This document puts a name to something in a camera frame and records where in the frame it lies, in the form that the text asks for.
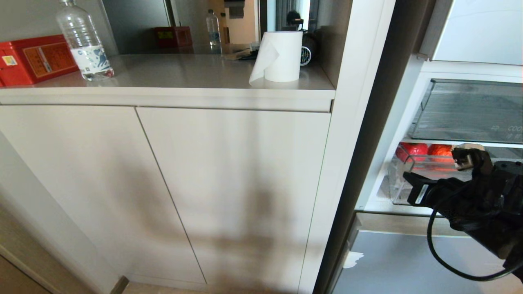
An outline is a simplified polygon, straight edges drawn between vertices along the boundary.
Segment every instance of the refrigerator drawer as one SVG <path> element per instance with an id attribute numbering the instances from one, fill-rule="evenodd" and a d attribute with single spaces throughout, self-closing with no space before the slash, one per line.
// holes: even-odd
<path id="1" fill-rule="evenodd" d="M 521 84 L 432 80 L 413 139 L 523 143 Z"/>

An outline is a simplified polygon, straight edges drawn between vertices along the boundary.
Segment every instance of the cabinet door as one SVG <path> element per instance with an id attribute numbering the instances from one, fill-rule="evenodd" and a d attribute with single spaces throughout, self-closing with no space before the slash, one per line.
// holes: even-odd
<path id="1" fill-rule="evenodd" d="M 207 282 L 296 292 L 330 114 L 137 110 Z"/>
<path id="2" fill-rule="evenodd" d="M 119 274 L 205 283 L 134 108 L 0 106 L 0 131 Z"/>

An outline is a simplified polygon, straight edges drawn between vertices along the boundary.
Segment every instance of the plastic water bottle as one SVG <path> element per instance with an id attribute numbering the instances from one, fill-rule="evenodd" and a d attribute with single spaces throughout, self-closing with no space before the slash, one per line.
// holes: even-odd
<path id="1" fill-rule="evenodd" d="M 207 31 L 209 32 L 209 42 L 211 47 L 220 46 L 220 26 L 218 25 L 218 17 L 214 15 L 214 11 L 209 9 L 207 15 Z"/>
<path id="2" fill-rule="evenodd" d="M 69 45 L 82 77 L 100 81 L 115 75 L 87 11 L 76 6 L 74 0 L 59 0 L 62 9 L 56 20 Z"/>

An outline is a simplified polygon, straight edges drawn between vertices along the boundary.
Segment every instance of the small fan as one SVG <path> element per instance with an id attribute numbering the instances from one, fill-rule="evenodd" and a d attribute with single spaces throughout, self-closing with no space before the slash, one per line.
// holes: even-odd
<path id="1" fill-rule="evenodd" d="M 311 50 L 305 46 L 301 47 L 301 59 L 300 59 L 300 66 L 307 65 L 312 58 Z"/>

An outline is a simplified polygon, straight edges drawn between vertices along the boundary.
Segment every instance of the label sticker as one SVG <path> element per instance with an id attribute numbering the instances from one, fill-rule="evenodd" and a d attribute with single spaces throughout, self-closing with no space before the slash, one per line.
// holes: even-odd
<path id="1" fill-rule="evenodd" d="M 425 193 L 427 192 L 427 189 L 428 189 L 428 185 L 425 184 L 423 185 L 421 191 L 419 191 L 419 194 L 418 194 L 418 198 L 416 198 L 416 204 L 420 204 L 423 200 L 423 197 L 425 197 Z"/>
<path id="2" fill-rule="evenodd" d="M 36 77 L 76 67 L 65 42 L 25 48 L 24 55 Z"/>
<path id="3" fill-rule="evenodd" d="M 171 31 L 159 31 L 158 39 L 174 39 L 173 32 Z"/>
<path id="4" fill-rule="evenodd" d="M 5 64 L 7 66 L 13 66 L 13 65 L 17 65 L 18 64 L 16 62 L 14 56 L 12 56 L 12 55 L 2 56 L 2 59 L 4 60 L 4 62 L 5 62 Z"/>
<path id="5" fill-rule="evenodd" d="M 104 72 L 111 67 L 102 46 L 71 49 L 71 53 L 83 74 Z"/>
<path id="6" fill-rule="evenodd" d="M 351 268 L 357 264 L 357 261 L 364 257 L 363 253 L 349 251 L 345 257 L 345 262 L 343 263 L 343 268 Z"/>

